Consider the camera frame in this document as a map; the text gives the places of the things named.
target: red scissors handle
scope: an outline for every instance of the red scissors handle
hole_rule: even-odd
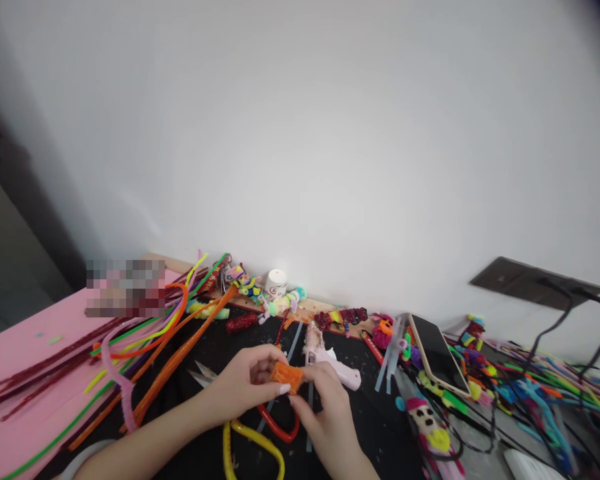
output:
[[[262,418],[267,422],[267,425],[271,429],[272,432],[276,435],[276,437],[280,438],[285,443],[291,443],[294,438],[298,435],[298,430],[300,430],[300,418],[298,418],[298,414],[293,412],[295,416],[295,425],[293,426],[293,430],[290,433],[285,432],[280,428],[280,426],[275,422],[271,414],[267,411],[266,405],[258,405],[258,411]]]

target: finger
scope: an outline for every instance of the finger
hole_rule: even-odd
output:
[[[245,350],[247,351],[247,358],[249,359],[249,368],[253,368],[254,366],[258,365],[260,360],[268,360],[274,363],[279,361],[285,365],[289,364],[285,354],[270,343],[258,345],[257,347]]]
[[[271,381],[271,374],[269,372],[258,372],[253,378],[252,383],[260,385]]]
[[[335,374],[333,368],[331,368],[333,371],[333,374],[331,374],[330,370],[326,366],[331,367],[326,362],[314,363],[308,367],[302,367],[303,380],[321,383],[323,385],[334,381],[339,383],[338,376]]]
[[[320,423],[315,417],[315,414],[313,413],[313,410],[311,410],[309,404],[299,395],[290,395],[289,402],[292,408],[298,414],[300,422],[302,422],[302,424],[305,426],[309,436],[315,438],[320,428]]]
[[[251,385],[249,388],[249,400],[252,406],[266,403],[278,395],[289,393],[291,385],[288,383],[268,382],[262,385]]]
[[[275,362],[272,360],[260,360],[255,366],[249,370],[251,376],[251,382],[253,383],[260,373],[266,373],[271,376],[273,369],[275,368]]]
[[[338,380],[338,382],[340,382],[340,379],[338,378],[338,374],[335,372],[335,369],[329,362],[318,362],[314,365],[316,366],[316,368],[319,368],[320,370],[325,372],[332,379]]]

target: fingernail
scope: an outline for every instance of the fingernail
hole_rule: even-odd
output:
[[[289,393],[290,390],[291,390],[291,384],[284,383],[284,384],[280,385],[280,388],[278,388],[278,395],[284,395],[285,393]]]

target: pink glue gun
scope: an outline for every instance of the pink glue gun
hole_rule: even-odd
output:
[[[362,382],[360,371],[352,369],[336,360],[325,350],[325,342],[322,338],[322,332],[315,325],[313,320],[307,326],[307,335],[305,337],[305,365],[312,365],[316,362],[329,362],[340,382],[351,390],[358,390]]]

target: hand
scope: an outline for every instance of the hand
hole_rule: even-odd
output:
[[[289,364],[285,354],[271,344],[240,350],[218,378],[197,395],[205,400],[209,427],[222,425],[256,405],[288,393],[288,383],[270,381],[277,361]]]
[[[378,478],[369,459],[360,449],[353,426],[349,394],[333,367],[327,362],[319,362],[302,370],[303,380],[312,381],[318,390],[323,410],[314,414],[307,402],[297,395],[290,395],[289,401],[327,472],[336,480]]]

